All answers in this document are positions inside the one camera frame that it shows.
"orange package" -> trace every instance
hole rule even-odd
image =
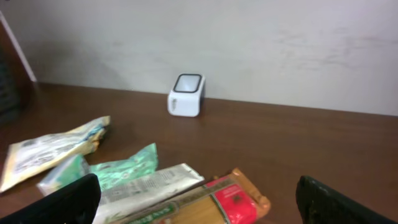
[[[271,203],[239,170],[114,224],[249,224],[268,213]]]

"black object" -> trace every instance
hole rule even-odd
[[[296,202],[304,224],[396,224],[309,176],[300,178]]]
[[[2,218],[0,224],[91,224],[100,199],[98,178],[94,174],[88,174]]]
[[[19,114],[19,97],[0,49],[0,124],[10,122]]]

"plastic wrapper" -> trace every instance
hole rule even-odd
[[[110,117],[104,116],[66,133],[48,134],[10,145],[0,192],[57,166],[71,155],[95,152],[109,122]]]
[[[203,179],[188,165],[180,164],[117,185],[102,192],[93,224],[119,220],[170,198]]]
[[[270,208],[270,201],[235,169],[230,175],[112,223],[249,224]]]
[[[156,144],[153,143],[129,159],[93,165],[90,166],[90,169],[97,175],[101,191],[104,191],[138,177],[152,174],[155,172],[157,164]]]
[[[83,155],[77,154],[65,159],[65,161],[51,170],[51,172],[37,184],[37,188],[44,196],[47,196],[89,173],[90,167],[85,158]]]

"brown tabletop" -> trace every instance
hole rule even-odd
[[[156,142],[159,168],[186,162],[206,178],[239,167],[272,202],[258,223],[301,223],[295,188],[310,175],[398,220],[398,118],[206,99],[196,118],[168,114],[167,95],[41,84],[15,122],[0,127],[7,146],[110,115],[111,130],[89,164],[126,159]],[[42,198],[44,172],[0,196],[0,217]]]

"small white box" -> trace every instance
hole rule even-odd
[[[175,116],[198,116],[205,97],[205,77],[181,74],[167,98],[167,109]]]

